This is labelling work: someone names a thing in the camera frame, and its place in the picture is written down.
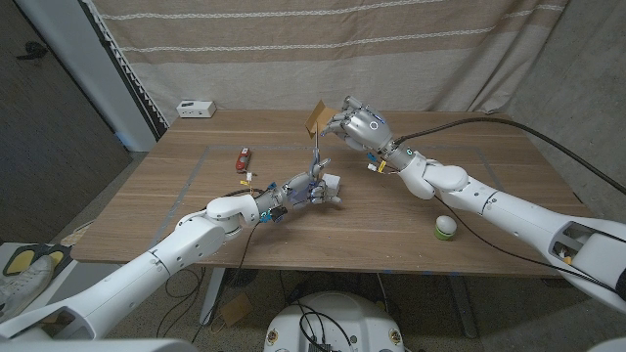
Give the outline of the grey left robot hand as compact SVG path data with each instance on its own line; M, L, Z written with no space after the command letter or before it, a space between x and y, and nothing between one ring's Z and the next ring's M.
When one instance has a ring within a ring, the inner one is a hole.
M297 209L307 204L324 202L341 203L338 196L340 177L333 174L321 174L321 171L331 162L329 158L314 161L312 167L293 176L282 186L273 186L263 196L267 196L268 205L263 209L263 215L268 215L274 222L279 222L288 213L288 207Z

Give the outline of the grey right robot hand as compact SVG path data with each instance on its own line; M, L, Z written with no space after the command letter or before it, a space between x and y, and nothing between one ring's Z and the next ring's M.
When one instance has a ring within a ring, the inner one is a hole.
M382 114L351 96L343 101L342 109L322 130L322 135L336 134L357 151L371 150L392 167L403 170L415 158L407 147L393 142L393 134Z

